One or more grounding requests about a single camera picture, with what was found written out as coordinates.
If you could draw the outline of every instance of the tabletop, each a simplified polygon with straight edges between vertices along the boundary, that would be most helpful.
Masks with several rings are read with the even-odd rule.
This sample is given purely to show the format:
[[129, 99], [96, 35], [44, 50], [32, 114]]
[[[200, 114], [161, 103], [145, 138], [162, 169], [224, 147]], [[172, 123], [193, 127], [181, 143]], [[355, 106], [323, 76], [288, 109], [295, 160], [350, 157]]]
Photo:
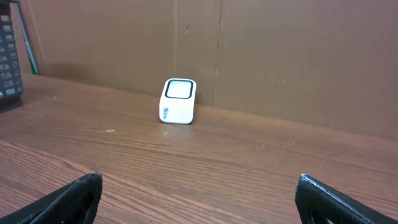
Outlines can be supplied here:
[[196, 105], [159, 120], [159, 96], [23, 75], [0, 114], [0, 217], [90, 172], [95, 223], [300, 223], [309, 174], [398, 219], [398, 141]]

